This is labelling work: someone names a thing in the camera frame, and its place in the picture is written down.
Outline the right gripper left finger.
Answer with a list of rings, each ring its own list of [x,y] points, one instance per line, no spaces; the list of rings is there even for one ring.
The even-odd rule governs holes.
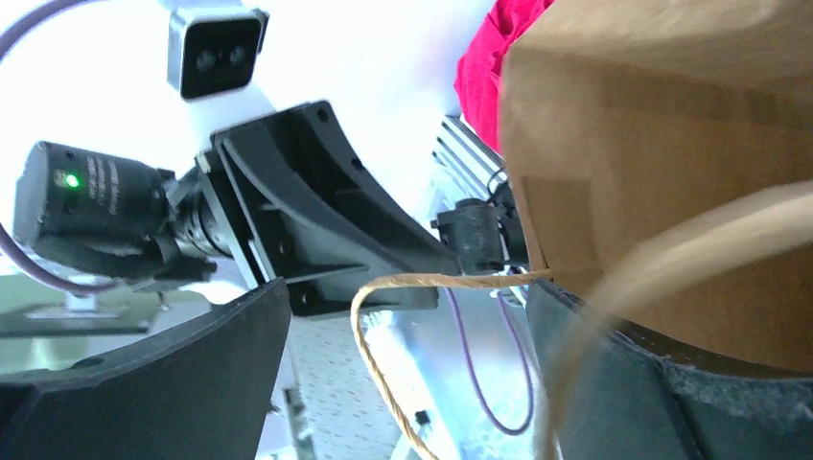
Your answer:
[[[291,319],[282,280],[62,370],[1,378],[5,459],[252,459]]]

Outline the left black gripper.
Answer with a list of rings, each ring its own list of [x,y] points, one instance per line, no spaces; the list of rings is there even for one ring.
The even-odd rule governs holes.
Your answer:
[[[363,166],[331,105],[303,103],[215,132],[168,183],[180,253],[211,281],[283,279],[297,317],[346,314],[357,290],[402,273],[456,275],[452,251]]]

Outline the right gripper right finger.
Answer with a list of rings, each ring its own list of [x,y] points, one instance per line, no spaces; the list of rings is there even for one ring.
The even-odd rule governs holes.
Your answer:
[[[567,459],[808,459],[812,288],[787,283],[670,296],[689,326],[719,322],[777,365],[707,351],[625,321],[590,352],[558,429]]]

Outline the brown paper bag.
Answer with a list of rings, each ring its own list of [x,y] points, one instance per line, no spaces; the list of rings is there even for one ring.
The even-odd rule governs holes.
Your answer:
[[[625,321],[777,365],[665,301],[812,288],[810,2],[553,1],[503,59],[499,146],[543,382],[523,446],[500,436],[483,458],[567,459],[575,384]]]

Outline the red cloth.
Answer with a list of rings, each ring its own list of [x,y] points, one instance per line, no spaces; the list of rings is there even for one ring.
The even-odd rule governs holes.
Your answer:
[[[453,89],[461,114],[480,140],[496,153],[500,152],[503,59],[552,4],[552,0],[496,1],[457,63]]]

